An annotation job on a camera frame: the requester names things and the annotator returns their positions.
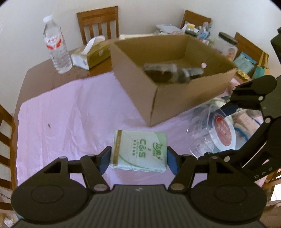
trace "white wall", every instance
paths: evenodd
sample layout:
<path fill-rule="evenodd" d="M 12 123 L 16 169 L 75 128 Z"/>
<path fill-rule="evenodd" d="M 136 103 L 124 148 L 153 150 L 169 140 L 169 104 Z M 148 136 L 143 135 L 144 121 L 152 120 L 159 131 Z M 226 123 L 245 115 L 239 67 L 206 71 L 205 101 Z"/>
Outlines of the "white wall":
<path fill-rule="evenodd" d="M 281 73 L 270 45 L 281 26 L 281 12 L 269 0 L 8 0 L 0 8 L 0 103 L 14 112 L 26 71 L 49 58 L 43 17 L 54 15 L 71 50 L 82 46 L 76 13 L 115 5 L 120 34 L 150 33 L 158 23 L 179 26 L 185 9 L 211 17 L 212 36 L 240 32 L 270 54 L 273 74 Z"/>

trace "pink round sticker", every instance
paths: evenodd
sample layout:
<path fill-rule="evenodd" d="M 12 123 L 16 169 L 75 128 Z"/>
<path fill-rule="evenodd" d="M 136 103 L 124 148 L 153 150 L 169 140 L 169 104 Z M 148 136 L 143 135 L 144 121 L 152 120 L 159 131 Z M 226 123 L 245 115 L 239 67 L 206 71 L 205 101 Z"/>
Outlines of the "pink round sticker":
<path fill-rule="evenodd" d="M 215 129 L 221 143 L 229 146 L 231 144 L 231 131 L 227 122 L 221 116 L 215 117 Z"/>

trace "open cardboard box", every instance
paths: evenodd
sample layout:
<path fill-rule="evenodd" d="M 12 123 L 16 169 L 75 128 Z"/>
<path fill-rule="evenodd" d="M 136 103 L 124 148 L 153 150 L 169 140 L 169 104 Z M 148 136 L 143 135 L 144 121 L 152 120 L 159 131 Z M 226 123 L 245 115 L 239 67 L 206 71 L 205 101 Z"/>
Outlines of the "open cardboard box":
<path fill-rule="evenodd" d="M 156 125 L 225 91 L 236 66 L 188 35 L 120 40 L 110 47 L 112 68 L 148 126 Z M 189 84 L 156 84 L 142 70 L 145 63 L 175 63 L 201 67 L 203 76 Z"/>

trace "white bottle cap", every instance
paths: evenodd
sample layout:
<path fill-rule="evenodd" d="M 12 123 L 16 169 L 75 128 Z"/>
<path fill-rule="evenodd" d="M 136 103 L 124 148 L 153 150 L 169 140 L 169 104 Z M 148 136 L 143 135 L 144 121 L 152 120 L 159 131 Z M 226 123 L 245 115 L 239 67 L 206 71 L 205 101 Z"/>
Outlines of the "white bottle cap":
<path fill-rule="evenodd" d="M 49 21 L 53 20 L 53 16 L 52 15 L 49 15 L 49 16 L 46 16 L 44 19 L 43 19 L 43 22 L 44 23 L 47 23 Z"/>

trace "transparent plastic bottle in box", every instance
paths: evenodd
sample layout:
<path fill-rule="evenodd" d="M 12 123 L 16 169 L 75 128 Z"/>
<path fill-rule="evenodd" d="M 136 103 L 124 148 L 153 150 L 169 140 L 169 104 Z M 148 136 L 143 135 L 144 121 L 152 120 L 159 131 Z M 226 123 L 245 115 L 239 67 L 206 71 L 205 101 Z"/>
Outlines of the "transparent plastic bottle in box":
<path fill-rule="evenodd" d="M 194 109 L 187 129 L 190 152 L 198 157 L 205 153 L 235 150 L 234 127 L 224 112 L 216 105 L 205 105 Z"/>
<path fill-rule="evenodd" d="M 57 71 L 60 74 L 66 73 L 72 68 L 72 61 L 68 54 L 64 37 L 60 27 L 54 22 L 53 16 L 44 18 L 44 41 L 50 50 L 51 59 Z"/>

